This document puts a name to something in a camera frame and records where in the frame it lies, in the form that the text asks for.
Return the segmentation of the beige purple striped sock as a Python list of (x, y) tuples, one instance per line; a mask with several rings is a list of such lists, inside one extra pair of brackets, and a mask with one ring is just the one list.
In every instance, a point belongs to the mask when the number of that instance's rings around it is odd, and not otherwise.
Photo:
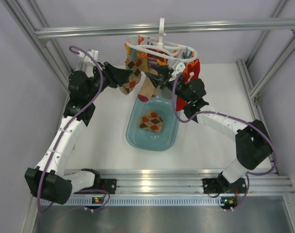
[[(158, 65), (157, 58), (153, 55), (147, 55), (148, 62), (148, 73), (158, 75), (157, 71), (152, 68), (152, 65)], [(142, 102), (149, 101), (152, 97), (157, 96), (160, 93), (160, 88), (155, 88), (150, 81), (150, 79), (146, 76), (143, 82), (143, 85), (138, 93), (138, 99)]]

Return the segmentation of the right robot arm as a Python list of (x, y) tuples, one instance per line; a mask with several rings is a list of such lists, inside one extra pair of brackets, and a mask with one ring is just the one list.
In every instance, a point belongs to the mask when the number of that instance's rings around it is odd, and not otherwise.
[(182, 108), (185, 120), (194, 121), (211, 127), (235, 143), (236, 157), (211, 182), (204, 182), (205, 193), (212, 198), (229, 193), (238, 187), (244, 175), (252, 174), (267, 157), (275, 152), (264, 123), (258, 119), (252, 122), (216, 111), (204, 100), (205, 85), (199, 78), (184, 81), (183, 63), (176, 66), (154, 66), (156, 74), (145, 75), (154, 87), (167, 88), (172, 93), (172, 100), (181, 98), (186, 102)]

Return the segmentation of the white round clip hanger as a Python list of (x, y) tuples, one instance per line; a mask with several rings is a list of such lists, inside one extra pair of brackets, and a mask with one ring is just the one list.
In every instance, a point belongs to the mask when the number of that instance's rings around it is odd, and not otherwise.
[(179, 59), (183, 63), (189, 63), (197, 59), (198, 52), (195, 49), (165, 41), (165, 35), (165, 18), (160, 18), (158, 37), (140, 34), (132, 35), (126, 38), (125, 44), (135, 50), (167, 60)]

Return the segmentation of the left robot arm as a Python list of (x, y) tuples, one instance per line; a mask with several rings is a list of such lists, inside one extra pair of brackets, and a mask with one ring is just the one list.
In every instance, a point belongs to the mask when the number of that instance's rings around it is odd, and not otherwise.
[(84, 71), (73, 71), (69, 76), (69, 101), (65, 107), (59, 129), (47, 152), (35, 166), (25, 172), (25, 180), (31, 194), (38, 200), (65, 204), (76, 192), (101, 189), (98, 171), (83, 168), (77, 173), (65, 175), (65, 167), (74, 146), (87, 128), (95, 112), (94, 101), (105, 88), (117, 88), (126, 83), (133, 72), (98, 63), (93, 76)]

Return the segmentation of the beige argyle sock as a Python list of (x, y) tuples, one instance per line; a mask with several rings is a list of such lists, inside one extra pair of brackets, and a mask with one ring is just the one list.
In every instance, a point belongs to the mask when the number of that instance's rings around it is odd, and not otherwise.
[(125, 44), (127, 57), (125, 60), (125, 68), (131, 70), (132, 73), (127, 81), (120, 87), (120, 91), (128, 95), (133, 91), (135, 86), (141, 80), (141, 73), (148, 71), (147, 54), (140, 50), (135, 50)]
[(160, 115), (152, 110), (147, 110), (143, 116), (140, 117), (138, 128), (152, 131), (154, 133), (160, 133), (163, 129), (164, 121)]

